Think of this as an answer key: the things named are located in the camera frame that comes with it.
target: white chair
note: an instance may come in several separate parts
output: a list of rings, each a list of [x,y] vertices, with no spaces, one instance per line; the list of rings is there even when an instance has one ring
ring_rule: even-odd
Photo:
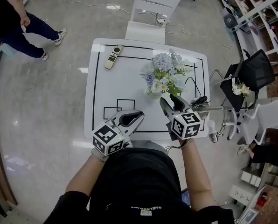
[[[240,124],[240,130],[245,138],[246,144],[251,144],[255,141],[261,145],[267,128],[272,128],[278,125],[278,101],[275,100],[266,105],[258,104],[253,114],[245,112],[244,119]],[[263,129],[260,140],[255,139],[259,127]]]
[[[127,40],[165,44],[165,26],[179,2],[180,0],[135,0],[125,38]],[[136,9],[158,13],[167,17],[162,27],[135,22],[133,20]]]

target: person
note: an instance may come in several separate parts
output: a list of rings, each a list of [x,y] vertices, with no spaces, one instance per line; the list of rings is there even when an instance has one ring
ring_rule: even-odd
[[[216,206],[193,139],[182,148],[191,208],[181,199],[177,171],[164,148],[152,142],[143,147],[132,143],[134,147],[119,150],[106,161],[92,154],[69,182],[45,224],[116,220],[234,223],[232,210]]]
[[[61,44],[67,33],[66,28],[55,31],[41,19],[26,12],[22,0],[0,0],[0,46],[6,43],[28,56],[46,61],[48,54],[43,48],[38,48],[26,40],[23,35],[24,28],[26,33],[39,34],[53,40],[56,46]]]
[[[253,163],[270,163],[278,166],[278,145],[258,145],[252,143],[250,145],[241,145],[237,151],[237,155],[248,152]]]

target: jeans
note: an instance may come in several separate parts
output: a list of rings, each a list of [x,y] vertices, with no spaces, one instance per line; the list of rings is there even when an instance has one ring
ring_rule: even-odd
[[[43,20],[30,13],[27,13],[27,16],[30,19],[30,24],[26,27],[26,33],[35,33],[53,41],[59,38],[58,32],[52,29]],[[26,40],[20,24],[18,24],[18,26],[15,27],[9,34],[0,38],[0,42],[6,43],[15,50],[31,57],[39,58],[44,54],[43,48],[38,48]]]

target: beige remote control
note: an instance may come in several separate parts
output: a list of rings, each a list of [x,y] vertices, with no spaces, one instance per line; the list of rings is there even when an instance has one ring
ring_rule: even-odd
[[[122,50],[123,46],[121,45],[116,45],[113,49],[113,51],[111,52],[110,56],[108,57],[106,63],[105,63],[105,68],[107,69],[111,69],[116,58],[118,57],[120,51]]]

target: chair backrest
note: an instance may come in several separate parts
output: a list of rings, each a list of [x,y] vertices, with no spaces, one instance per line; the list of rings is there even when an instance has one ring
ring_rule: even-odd
[[[257,111],[259,125],[263,129],[278,125],[278,101],[275,100],[266,105],[260,105]]]
[[[162,27],[164,28],[177,7],[180,0],[135,0],[131,15],[131,21],[134,20],[135,10],[146,10],[148,12],[158,13],[167,16]]]
[[[262,49],[243,61],[238,77],[252,91],[258,91],[275,81],[269,58]]]

